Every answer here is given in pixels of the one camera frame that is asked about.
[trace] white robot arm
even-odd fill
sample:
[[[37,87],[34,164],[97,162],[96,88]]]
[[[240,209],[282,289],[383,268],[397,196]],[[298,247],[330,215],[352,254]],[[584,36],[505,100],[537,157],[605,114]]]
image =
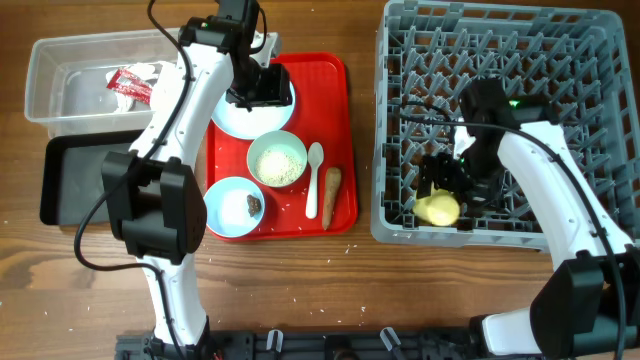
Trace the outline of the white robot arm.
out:
[[[619,351],[619,334],[622,345],[637,346],[638,319],[629,315],[623,323],[618,315],[624,315],[620,303],[629,304],[629,313],[635,309],[638,251],[589,187],[548,102],[510,102],[496,79],[474,80],[459,101],[467,130],[475,136],[462,152],[464,178],[483,182],[502,167],[511,172],[547,238],[555,271],[530,308],[482,319],[478,332],[488,352],[565,358]],[[618,284],[633,290],[625,293]]]
[[[564,132],[548,121],[522,124],[521,130],[545,142],[565,161],[587,194],[615,254],[633,245],[631,238],[613,222],[589,187],[569,153]],[[593,223],[582,200],[559,166],[546,152],[523,137],[506,133],[498,150],[500,162],[518,181],[547,238],[554,270],[586,251],[606,256],[602,242],[594,236]],[[488,350],[495,355],[540,354],[533,335],[530,309],[488,316],[483,323]]]
[[[153,269],[143,268],[156,314],[149,348],[163,359],[192,358],[184,355],[190,352],[197,353],[194,359],[212,358],[193,255],[204,235],[206,208],[193,167],[216,105],[225,94],[227,102],[247,111],[291,104],[287,71],[270,63],[280,51],[280,39],[277,33],[255,31],[259,13],[266,21],[255,0],[222,0],[218,16],[192,18],[182,27],[178,40],[191,64],[191,77],[186,78],[188,65],[182,56],[175,67],[165,66],[152,94],[152,103],[159,106],[150,124],[128,155],[110,153],[103,164],[105,188],[115,188],[113,184],[161,141],[139,176],[117,188],[107,205],[114,236],[125,241],[139,263],[163,274],[157,278]],[[185,81],[191,84],[172,119]],[[161,138],[166,126],[169,130]],[[153,183],[159,183],[159,193],[149,190]]]
[[[262,50],[251,55],[265,69],[269,67],[270,60],[278,55],[281,47],[277,33],[267,35]],[[264,36],[256,32],[252,47],[259,46]],[[171,130],[165,137],[166,144],[160,147],[151,159],[159,162],[168,162],[171,158],[180,159],[182,164],[193,168],[202,138],[211,121],[211,114],[218,101],[231,87],[234,72],[230,54],[218,52],[215,46],[193,43],[184,47],[184,50],[192,64],[195,80]],[[152,97],[160,96],[163,104],[142,135],[131,145],[130,151],[137,152],[139,157],[149,151],[175,107],[184,81],[184,63],[182,58],[178,59],[175,68],[169,66],[163,69],[158,81],[160,87],[156,85],[154,88]],[[138,258],[138,261],[154,265],[164,271],[162,281],[165,282],[165,289],[167,289],[167,302],[174,320],[178,342],[182,347],[197,344],[207,319],[200,304],[193,254],[185,255],[179,265],[172,264],[168,259],[150,255]],[[144,271],[156,313],[155,336],[171,344],[158,282],[151,270],[144,269]]]

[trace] plastic dish rack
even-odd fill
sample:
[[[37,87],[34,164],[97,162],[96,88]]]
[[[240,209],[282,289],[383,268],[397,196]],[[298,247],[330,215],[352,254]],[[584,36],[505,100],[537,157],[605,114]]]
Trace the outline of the plastic dish rack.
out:
[[[424,101],[461,116],[475,77],[502,79],[508,96],[544,94],[596,195],[640,235],[640,129],[620,17],[610,11],[390,1],[377,32],[376,140],[371,232],[381,242],[500,245],[548,251],[518,184],[506,174],[501,211],[463,212],[451,227],[413,215],[421,158],[451,152],[448,128],[402,121]]]

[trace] wooden table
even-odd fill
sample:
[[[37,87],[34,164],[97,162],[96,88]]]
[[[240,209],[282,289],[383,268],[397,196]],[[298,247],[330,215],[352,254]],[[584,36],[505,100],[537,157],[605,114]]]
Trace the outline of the wooden table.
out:
[[[216,10],[209,0],[159,2],[154,13],[166,27]],[[609,7],[623,17],[631,60],[638,64],[640,6],[635,0],[501,2]],[[149,290],[139,270],[109,274],[82,267],[73,256],[75,228],[40,223],[48,138],[44,128],[24,118],[24,84],[36,40],[149,29],[146,1],[3,3],[0,357],[112,359],[116,335],[153,327]],[[474,315],[528,306],[552,273],[548,255],[504,248],[383,245],[369,232],[374,44],[384,1],[265,0],[261,4],[269,29],[284,39],[284,52],[329,51],[349,69],[360,216],[347,234],[327,238],[226,244],[206,235],[196,261],[202,303],[212,329],[379,330],[386,325],[418,329],[465,325]],[[202,184],[202,162],[198,178]],[[104,226],[90,228],[84,252],[99,263],[133,260]]]

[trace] red wrapper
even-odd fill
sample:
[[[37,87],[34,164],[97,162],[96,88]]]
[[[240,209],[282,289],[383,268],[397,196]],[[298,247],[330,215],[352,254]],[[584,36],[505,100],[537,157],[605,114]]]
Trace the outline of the red wrapper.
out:
[[[151,85],[126,69],[116,71],[109,81],[107,89],[132,97],[147,105],[151,101]]]

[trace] rice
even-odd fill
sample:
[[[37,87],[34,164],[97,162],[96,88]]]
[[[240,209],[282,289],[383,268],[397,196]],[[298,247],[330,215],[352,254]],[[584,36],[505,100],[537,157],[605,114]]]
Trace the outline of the rice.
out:
[[[256,159],[256,175],[269,186],[285,186],[294,182],[304,166],[295,156],[277,146],[267,148]]]

